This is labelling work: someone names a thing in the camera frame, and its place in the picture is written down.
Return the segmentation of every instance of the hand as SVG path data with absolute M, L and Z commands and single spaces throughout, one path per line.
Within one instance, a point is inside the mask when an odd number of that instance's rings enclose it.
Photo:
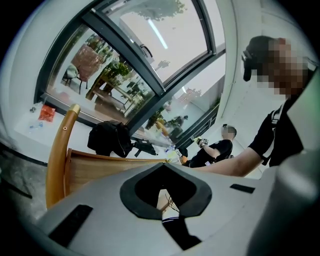
M 199 143 L 198 143 L 199 148 L 202 148 L 203 145 L 204 145 L 204 144 L 203 144 L 203 140 L 200 140 Z

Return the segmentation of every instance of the red package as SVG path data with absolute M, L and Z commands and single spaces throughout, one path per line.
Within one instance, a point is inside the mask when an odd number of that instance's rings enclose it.
M 38 120 L 45 120 L 48 122 L 52 122 L 54 120 L 55 113 L 56 113 L 55 108 L 49 107 L 47 105 L 43 105 L 41 108 L 41 112 Z

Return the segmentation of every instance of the black slot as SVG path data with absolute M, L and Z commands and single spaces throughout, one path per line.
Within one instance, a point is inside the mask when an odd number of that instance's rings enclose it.
M 49 235 L 53 241 L 67 247 L 92 211 L 92 207 L 79 204 Z
M 164 219 L 162 225 L 184 251 L 201 243 L 198 237 L 189 234 L 185 218 L 181 216 Z
M 242 192 L 246 192 L 249 194 L 252 194 L 255 191 L 254 187 L 250 187 L 250 186 L 244 186 L 244 185 L 239 185 L 239 184 L 232 184 L 230 186 L 230 188 L 235 189 L 235 190 L 239 190 Z

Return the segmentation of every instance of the black backpack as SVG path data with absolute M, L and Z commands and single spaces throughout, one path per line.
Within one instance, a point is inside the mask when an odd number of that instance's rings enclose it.
M 97 155 L 109 157 L 113 151 L 122 158 L 127 157 L 133 148 L 128 127 L 114 120 L 100 122 L 93 127 L 87 146 Z

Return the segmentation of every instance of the man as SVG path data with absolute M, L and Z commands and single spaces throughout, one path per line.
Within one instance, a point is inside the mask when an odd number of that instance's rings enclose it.
M 233 126 L 223 125 L 221 130 L 223 140 L 220 140 L 210 146 L 204 144 L 201 140 L 198 144 L 201 148 L 199 152 L 183 165 L 190 168 L 198 168 L 210 166 L 213 163 L 229 158 L 233 149 L 232 141 L 236 135 L 236 128 Z
M 170 121 L 168 121 L 165 126 L 166 127 L 181 127 L 184 124 L 184 121 L 188 120 L 188 116 L 176 116 L 175 118 L 171 119 Z
M 270 161 L 270 167 L 277 166 L 303 149 L 287 111 L 306 87 L 312 72 L 293 56 L 291 46 L 283 38 L 254 37 L 243 53 L 244 80 L 250 80 L 252 70 L 256 70 L 260 80 L 268 80 L 278 93 L 286 95 L 286 101 L 267 115 L 253 142 L 241 154 L 200 167 L 200 171 L 243 177 L 261 163 L 266 165 Z

